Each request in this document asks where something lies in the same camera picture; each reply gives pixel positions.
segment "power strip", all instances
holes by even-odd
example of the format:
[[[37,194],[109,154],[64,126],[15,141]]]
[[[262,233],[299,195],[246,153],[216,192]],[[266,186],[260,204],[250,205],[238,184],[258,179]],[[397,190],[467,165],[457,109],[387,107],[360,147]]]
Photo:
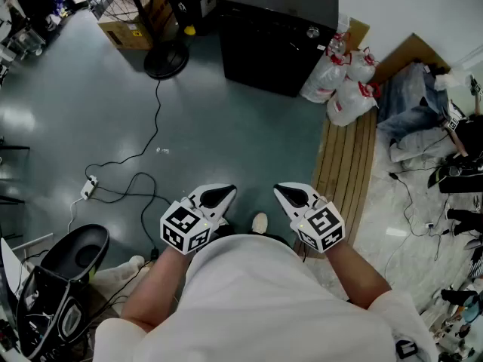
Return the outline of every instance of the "power strip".
[[[95,176],[90,176],[89,179],[86,181],[84,188],[82,188],[81,190],[82,198],[88,200],[89,197],[92,195],[92,192],[96,188],[97,184],[97,178]]]

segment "gray floor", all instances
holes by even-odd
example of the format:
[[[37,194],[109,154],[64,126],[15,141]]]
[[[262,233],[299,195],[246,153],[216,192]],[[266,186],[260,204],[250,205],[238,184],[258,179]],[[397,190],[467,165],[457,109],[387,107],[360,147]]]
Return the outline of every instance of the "gray floor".
[[[121,191],[136,172],[146,171],[156,178],[158,194],[171,200],[201,184],[233,183],[238,196],[227,218],[239,232],[263,210],[270,233],[293,240],[272,186],[310,182],[324,106],[227,81],[216,35],[197,38],[190,55],[176,78],[161,82],[160,130],[146,154],[90,173],[102,186]],[[6,143],[32,150],[1,153],[2,193],[27,201],[25,207],[2,206],[4,235],[21,233],[26,241],[53,232],[60,239],[69,206],[85,183],[85,167],[143,148],[154,131],[157,82],[139,71],[138,56],[123,56],[82,11],[42,56],[11,70],[0,90],[0,134]],[[158,147],[169,152],[157,152]],[[134,190],[152,192],[152,183],[139,178]],[[112,199],[99,189],[95,195]],[[72,227],[95,222],[108,228],[104,266],[134,254],[148,256],[151,246],[140,224],[147,201],[81,202]],[[157,200],[146,212],[146,226],[160,247],[158,221],[165,209]]]

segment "cardboard box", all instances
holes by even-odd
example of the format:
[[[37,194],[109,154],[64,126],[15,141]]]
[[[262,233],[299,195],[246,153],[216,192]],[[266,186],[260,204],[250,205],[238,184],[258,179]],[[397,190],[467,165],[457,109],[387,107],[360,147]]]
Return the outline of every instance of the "cardboard box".
[[[140,0],[154,30],[160,35],[172,12],[168,0]],[[132,0],[113,0],[97,22],[112,45],[118,49],[150,50],[152,38],[140,19]]]

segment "black and white marker cube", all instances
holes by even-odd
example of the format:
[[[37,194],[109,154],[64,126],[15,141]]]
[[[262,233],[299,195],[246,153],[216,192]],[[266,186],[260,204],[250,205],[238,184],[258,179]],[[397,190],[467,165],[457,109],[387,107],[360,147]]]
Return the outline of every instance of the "black and white marker cube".
[[[209,242],[213,227],[202,215],[178,201],[168,208],[160,224],[161,239],[185,255]]]
[[[343,218],[331,202],[319,209],[307,211],[303,219],[291,223],[291,228],[297,232],[302,242],[320,253],[346,236]]]

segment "white t-shirt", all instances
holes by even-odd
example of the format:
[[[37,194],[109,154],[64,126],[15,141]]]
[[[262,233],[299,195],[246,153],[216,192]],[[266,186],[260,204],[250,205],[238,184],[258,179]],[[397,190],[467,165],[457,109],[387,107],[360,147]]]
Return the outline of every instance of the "white t-shirt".
[[[390,291],[363,310],[330,294],[282,243],[233,235],[196,254],[177,311],[153,331],[104,321],[94,362],[387,362],[401,336],[422,360],[438,360],[410,296]]]

